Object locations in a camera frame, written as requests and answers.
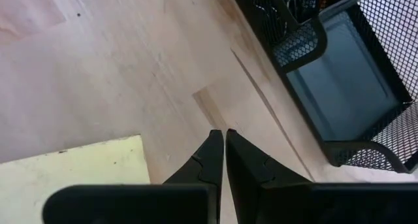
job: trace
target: pale yellow board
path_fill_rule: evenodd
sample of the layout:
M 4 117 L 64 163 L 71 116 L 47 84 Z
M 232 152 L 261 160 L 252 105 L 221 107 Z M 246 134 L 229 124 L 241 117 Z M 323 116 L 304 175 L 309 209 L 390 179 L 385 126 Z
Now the pale yellow board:
M 139 135 L 0 164 L 0 223 L 42 223 L 46 199 L 76 184 L 148 184 Z

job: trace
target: mesh desk organizer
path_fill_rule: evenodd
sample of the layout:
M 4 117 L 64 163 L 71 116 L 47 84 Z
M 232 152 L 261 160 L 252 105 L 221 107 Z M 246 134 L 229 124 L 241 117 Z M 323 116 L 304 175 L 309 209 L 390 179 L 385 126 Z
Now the mesh desk organizer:
M 236 0 L 330 164 L 418 165 L 418 0 Z

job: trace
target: light wood surface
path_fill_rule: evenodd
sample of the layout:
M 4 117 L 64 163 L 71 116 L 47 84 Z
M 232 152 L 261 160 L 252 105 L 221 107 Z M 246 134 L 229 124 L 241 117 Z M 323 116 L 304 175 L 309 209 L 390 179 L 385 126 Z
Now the light wood surface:
M 0 7 L 0 161 L 140 133 L 159 183 L 232 127 L 314 181 L 415 180 L 330 166 L 234 0 L 15 1 Z
M 150 183 L 139 135 L 3 163 L 0 177 L 4 224 L 43 223 L 47 198 L 72 185 Z

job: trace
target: wooden floor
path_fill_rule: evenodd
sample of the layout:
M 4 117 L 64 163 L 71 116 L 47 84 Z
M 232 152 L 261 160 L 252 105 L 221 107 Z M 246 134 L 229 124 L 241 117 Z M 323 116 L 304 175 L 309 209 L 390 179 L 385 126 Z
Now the wooden floor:
M 158 183 L 230 127 L 313 181 L 415 180 L 330 166 L 234 0 L 0 0 L 0 162 L 141 134 Z

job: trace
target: black plastic object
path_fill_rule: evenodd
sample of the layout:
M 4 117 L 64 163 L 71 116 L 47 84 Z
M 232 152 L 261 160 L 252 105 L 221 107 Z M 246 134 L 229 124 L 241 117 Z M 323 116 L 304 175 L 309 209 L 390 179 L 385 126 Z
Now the black plastic object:
M 417 184 L 315 184 L 235 130 L 228 131 L 226 147 L 239 224 L 416 222 Z M 192 158 L 163 185 L 66 188 L 48 199 L 44 222 L 219 223 L 222 161 L 222 134 L 212 131 Z
M 44 205 L 45 224 L 219 223 L 223 136 L 211 131 L 163 185 L 81 185 Z
M 417 0 L 236 2 L 332 165 L 416 169 Z

